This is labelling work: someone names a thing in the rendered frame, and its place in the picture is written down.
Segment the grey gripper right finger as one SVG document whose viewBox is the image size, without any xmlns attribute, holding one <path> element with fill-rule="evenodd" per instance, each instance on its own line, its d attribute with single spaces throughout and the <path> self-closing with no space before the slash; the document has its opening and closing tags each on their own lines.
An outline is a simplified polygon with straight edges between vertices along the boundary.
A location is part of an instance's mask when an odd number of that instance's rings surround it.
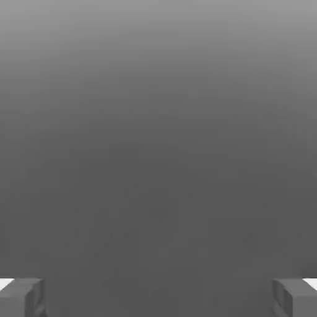
<svg viewBox="0 0 317 317">
<path fill-rule="evenodd" d="M 317 317 L 317 278 L 273 279 L 272 317 Z"/>
</svg>

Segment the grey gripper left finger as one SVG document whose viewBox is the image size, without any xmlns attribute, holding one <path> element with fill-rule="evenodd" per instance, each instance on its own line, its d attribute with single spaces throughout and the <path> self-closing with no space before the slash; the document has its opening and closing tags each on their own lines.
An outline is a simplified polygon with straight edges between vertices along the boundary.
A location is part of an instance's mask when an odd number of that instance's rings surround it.
<svg viewBox="0 0 317 317">
<path fill-rule="evenodd" d="M 0 317 L 46 317 L 45 280 L 0 278 Z"/>
</svg>

